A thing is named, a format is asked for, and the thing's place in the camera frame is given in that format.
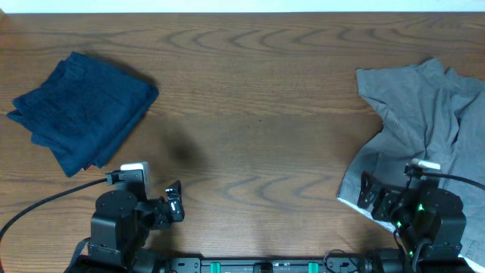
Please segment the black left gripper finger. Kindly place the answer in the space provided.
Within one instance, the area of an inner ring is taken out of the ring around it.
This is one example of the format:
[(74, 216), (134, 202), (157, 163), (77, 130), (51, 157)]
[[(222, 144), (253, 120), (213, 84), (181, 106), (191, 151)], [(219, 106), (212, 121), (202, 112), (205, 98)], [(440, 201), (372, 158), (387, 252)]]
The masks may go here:
[(185, 218), (184, 207), (181, 201), (172, 200), (169, 202), (171, 222), (181, 222)]
[(182, 199), (181, 197), (181, 182), (176, 180), (169, 187), (165, 189), (165, 193), (168, 199)]

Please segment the navy blue shorts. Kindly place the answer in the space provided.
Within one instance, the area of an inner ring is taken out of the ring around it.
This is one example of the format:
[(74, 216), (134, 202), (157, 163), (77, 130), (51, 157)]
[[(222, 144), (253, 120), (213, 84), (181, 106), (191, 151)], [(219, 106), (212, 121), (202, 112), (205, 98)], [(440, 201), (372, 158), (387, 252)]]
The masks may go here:
[(157, 97), (155, 85), (72, 52), (42, 85), (14, 99), (7, 116), (72, 177), (107, 164)]

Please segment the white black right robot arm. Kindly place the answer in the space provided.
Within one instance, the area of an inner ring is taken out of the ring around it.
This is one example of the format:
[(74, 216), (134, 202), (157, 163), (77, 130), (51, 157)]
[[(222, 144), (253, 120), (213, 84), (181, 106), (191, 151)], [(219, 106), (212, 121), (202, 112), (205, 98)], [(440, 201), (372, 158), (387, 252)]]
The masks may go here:
[(383, 184), (361, 175), (358, 207), (372, 208), (371, 217), (394, 227), (396, 249), (378, 249), (365, 256), (360, 272), (472, 272), (459, 256), (467, 220), (461, 198), (439, 187), (440, 174), (410, 171), (415, 188)]

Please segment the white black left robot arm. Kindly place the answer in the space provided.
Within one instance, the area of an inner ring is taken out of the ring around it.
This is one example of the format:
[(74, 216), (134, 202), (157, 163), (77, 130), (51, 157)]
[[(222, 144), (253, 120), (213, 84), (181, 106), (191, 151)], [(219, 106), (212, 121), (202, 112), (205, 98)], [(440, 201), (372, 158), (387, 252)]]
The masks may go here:
[(166, 197), (148, 199), (143, 182), (116, 183), (96, 200), (91, 236), (78, 243), (66, 272), (171, 272), (168, 257), (144, 246), (151, 231), (183, 221), (181, 190), (177, 180)]

